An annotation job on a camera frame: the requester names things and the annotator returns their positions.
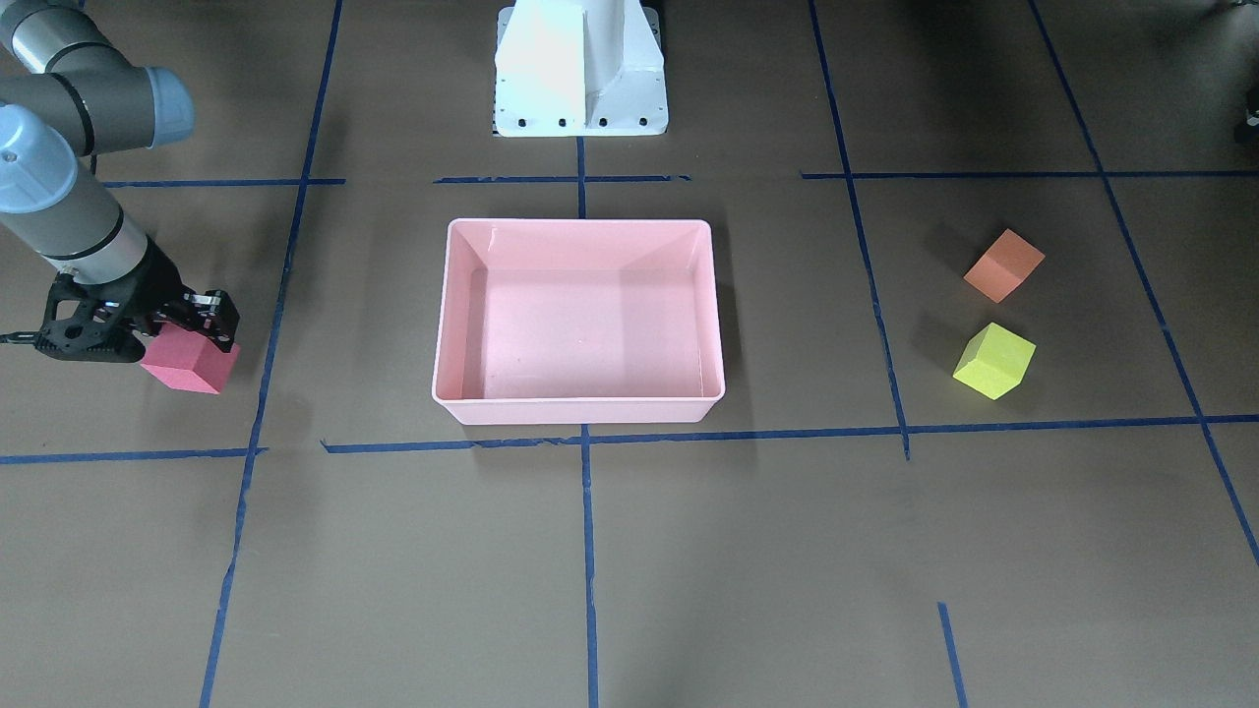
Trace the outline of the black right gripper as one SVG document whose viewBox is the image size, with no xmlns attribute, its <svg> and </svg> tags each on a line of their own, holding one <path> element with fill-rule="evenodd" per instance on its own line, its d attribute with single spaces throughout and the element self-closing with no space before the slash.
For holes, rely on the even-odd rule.
<svg viewBox="0 0 1259 708">
<path fill-rule="evenodd" d="M 196 294 L 183 283 L 172 260 L 149 246 L 128 273 L 86 285 L 69 273 L 54 278 L 35 350 L 57 360 L 138 363 L 162 325 L 191 330 L 228 354 L 235 346 L 240 314 L 220 288 Z"/>
</svg>

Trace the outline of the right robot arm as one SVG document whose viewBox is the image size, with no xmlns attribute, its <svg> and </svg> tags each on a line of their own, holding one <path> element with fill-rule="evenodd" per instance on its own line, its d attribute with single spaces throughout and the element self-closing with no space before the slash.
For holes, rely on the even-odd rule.
<svg viewBox="0 0 1259 708">
<path fill-rule="evenodd" d="M 3 81 L 3 226 L 55 270 L 43 323 L 3 335 L 58 360 L 138 363 L 162 328 L 233 354 L 239 312 L 196 292 L 89 170 L 89 157 L 193 135 L 174 72 L 135 66 L 71 1 L 5 1 L 3 49 L 26 68 Z"/>
</svg>

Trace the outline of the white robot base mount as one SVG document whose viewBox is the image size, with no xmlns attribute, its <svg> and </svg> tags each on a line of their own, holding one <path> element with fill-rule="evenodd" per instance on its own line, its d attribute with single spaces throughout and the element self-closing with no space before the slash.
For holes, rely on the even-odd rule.
<svg viewBox="0 0 1259 708">
<path fill-rule="evenodd" d="M 661 19 L 642 1 L 516 1 L 499 13 L 504 139 L 657 136 L 670 113 Z"/>
</svg>

